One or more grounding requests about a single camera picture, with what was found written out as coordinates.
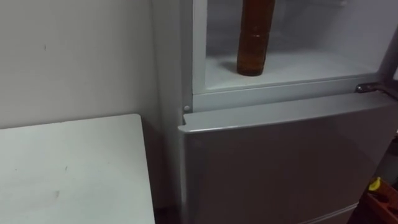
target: amber liquid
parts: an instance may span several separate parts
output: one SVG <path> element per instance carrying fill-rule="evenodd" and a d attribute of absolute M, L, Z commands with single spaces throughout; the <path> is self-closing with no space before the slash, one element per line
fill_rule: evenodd
<path fill-rule="evenodd" d="M 261 75 L 274 14 L 275 0 L 243 0 L 238 73 Z"/>

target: white wall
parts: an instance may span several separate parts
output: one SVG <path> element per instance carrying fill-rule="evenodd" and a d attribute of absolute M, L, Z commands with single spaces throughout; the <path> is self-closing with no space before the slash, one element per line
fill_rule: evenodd
<path fill-rule="evenodd" d="M 0 1 L 0 128 L 123 113 L 160 127 L 148 0 Z"/>

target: door hinge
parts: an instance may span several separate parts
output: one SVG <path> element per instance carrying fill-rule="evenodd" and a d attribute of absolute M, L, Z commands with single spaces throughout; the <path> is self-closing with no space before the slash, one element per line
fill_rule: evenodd
<path fill-rule="evenodd" d="M 391 88 L 384 86 L 381 83 L 363 83 L 363 84 L 359 84 L 355 88 L 356 93 L 369 93 L 372 91 L 380 91 L 398 101 L 398 92 L 396 92 L 395 90 L 393 90 Z"/>

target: red object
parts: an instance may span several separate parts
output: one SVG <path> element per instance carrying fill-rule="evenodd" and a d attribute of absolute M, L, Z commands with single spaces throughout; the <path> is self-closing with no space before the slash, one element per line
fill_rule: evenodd
<path fill-rule="evenodd" d="M 398 210 L 398 192 L 383 180 L 376 192 L 385 195 L 389 201 L 387 203 L 380 202 L 370 193 L 366 193 L 363 198 L 366 204 L 387 224 L 398 224 L 398 215 L 391 211 Z"/>

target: brown bottle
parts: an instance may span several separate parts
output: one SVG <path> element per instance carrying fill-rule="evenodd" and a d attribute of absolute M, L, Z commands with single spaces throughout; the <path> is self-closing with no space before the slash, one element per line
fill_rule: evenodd
<path fill-rule="evenodd" d="M 275 0 L 243 0 L 238 73 L 261 75 L 271 29 Z"/>

